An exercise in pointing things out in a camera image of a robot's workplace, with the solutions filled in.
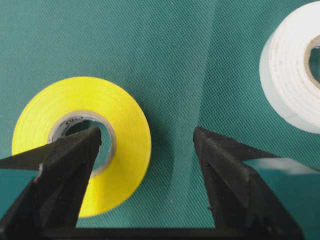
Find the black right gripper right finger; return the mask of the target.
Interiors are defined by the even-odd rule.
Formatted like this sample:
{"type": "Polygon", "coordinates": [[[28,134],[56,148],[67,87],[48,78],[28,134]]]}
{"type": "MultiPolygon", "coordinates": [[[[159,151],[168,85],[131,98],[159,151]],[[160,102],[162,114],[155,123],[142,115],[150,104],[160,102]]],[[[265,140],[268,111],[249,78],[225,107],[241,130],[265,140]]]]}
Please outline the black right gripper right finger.
{"type": "Polygon", "coordinates": [[[193,144],[215,227],[253,240],[320,237],[320,172],[196,127],[193,144]]]}

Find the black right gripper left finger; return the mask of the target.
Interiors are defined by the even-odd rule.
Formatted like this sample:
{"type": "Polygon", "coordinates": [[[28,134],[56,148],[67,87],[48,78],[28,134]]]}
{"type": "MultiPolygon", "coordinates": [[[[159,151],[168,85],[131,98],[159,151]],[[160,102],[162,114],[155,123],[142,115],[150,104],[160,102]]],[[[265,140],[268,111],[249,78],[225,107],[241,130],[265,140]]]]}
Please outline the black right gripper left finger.
{"type": "Polygon", "coordinates": [[[76,227],[101,130],[94,126],[0,161],[0,237],[39,239],[76,227]]]}

